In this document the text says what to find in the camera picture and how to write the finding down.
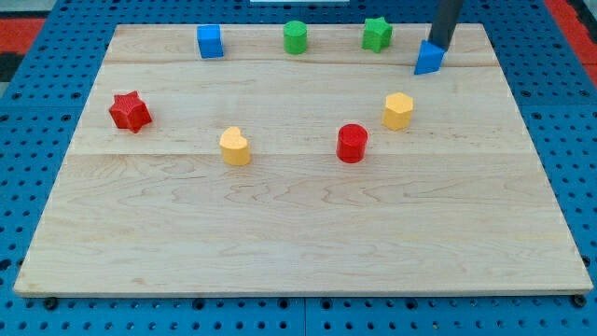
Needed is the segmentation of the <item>grey cylindrical robot arm stick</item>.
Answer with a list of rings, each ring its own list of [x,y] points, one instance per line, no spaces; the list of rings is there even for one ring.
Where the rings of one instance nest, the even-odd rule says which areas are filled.
[[[448,50],[459,20],[464,0],[440,0],[427,40],[435,46]]]

